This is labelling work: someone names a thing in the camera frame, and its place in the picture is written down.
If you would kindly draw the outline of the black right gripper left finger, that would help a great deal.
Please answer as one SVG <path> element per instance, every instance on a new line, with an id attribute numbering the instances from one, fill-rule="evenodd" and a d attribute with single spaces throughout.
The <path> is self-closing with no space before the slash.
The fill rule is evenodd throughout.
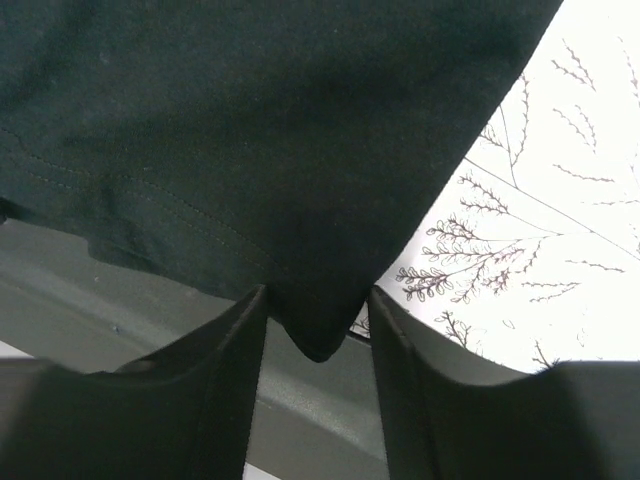
<path id="1" fill-rule="evenodd" d="M 263 357 L 266 290 L 113 372 L 1 364 L 5 479 L 239 479 Z"/>

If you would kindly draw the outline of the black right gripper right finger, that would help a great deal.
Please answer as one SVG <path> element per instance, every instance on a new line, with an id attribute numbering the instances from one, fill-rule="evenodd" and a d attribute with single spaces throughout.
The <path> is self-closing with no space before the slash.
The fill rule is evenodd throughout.
<path id="1" fill-rule="evenodd" d="M 638 477 L 637 363 L 525 374 L 447 340 L 380 288 L 368 311 L 392 478 Z"/>

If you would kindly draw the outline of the black t-shirt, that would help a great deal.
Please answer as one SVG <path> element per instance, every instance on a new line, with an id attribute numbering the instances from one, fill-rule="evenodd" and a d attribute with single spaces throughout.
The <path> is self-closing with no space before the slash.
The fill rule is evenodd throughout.
<path id="1" fill-rule="evenodd" d="M 5 1 L 1 199 L 339 348 L 556 1 Z"/>

